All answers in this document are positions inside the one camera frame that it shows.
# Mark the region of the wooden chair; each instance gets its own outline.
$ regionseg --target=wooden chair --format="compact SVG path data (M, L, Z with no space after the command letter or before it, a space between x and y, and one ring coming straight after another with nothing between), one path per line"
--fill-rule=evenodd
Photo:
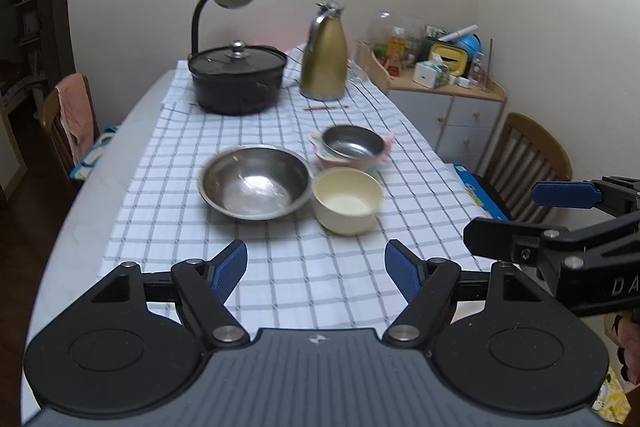
M94 116L95 141L100 136L100 132L98 131L98 123L95 120L94 102L92 102L91 99L91 90L89 89L89 81L87 80L87 77L83 75L82 79L84 80L84 87L86 88L86 93L89 97L91 113ZM73 189L73 191L77 192L81 183L70 180L68 177L69 172L72 171L75 165L71 154L71 147L69 146L65 130L60 122L60 99L58 98L57 89L52 89L42 103L42 107L40 108L40 126L49 141L51 152L60 166L61 173L64 174L68 185Z
M569 181L569 156L539 123L512 112L500 134L484 176L476 176L482 187L507 217L526 223L540 223L549 208L531 200L531 188L541 181Z

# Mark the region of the stainless steel bowl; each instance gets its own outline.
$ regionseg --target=stainless steel bowl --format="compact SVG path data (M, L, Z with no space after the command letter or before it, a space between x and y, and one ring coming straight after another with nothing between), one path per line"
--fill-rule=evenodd
M359 160L373 158L385 150L385 141L370 129L355 125L336 125L322 133L324 146L333 154Z
M211 158L198 178L200 195L236 219L286 216L311 195L311 172L301 156L271 145L246 145Z

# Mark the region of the glass pot lid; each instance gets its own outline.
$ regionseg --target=glass pot lid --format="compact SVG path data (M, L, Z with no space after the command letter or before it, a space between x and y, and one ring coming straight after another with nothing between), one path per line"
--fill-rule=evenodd
M233 41L225 48L215 48L195 55L189 61L193 73L251 74L282 67L286 60L275 49L247 47L244 41Z

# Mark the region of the pot lid knob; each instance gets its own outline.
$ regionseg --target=pot lid knob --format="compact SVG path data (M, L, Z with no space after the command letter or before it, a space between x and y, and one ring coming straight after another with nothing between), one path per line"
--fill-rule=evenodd
M239 60L240 58L247 58L249 53L247 52L246 43L244 41L232 41L229 44L229 51L226 52L226 56L232 60Z

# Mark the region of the blue gripper pad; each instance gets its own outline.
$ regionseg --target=blue gripper pad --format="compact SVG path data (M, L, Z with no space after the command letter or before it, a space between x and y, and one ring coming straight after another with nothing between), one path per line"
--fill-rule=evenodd
M211 291L223 304L242 279L246 261L246 245L237 239L211 260L215 267Z
M602 193L591 183L540 182L531 189L531 199L537 206L591 208L602 201Z
M407 302L411 302L420 291L420 277L417 266L402 253L402 250L407 249L396 239L392 239L386 244L385 268L391 280L400 290L402 297Z

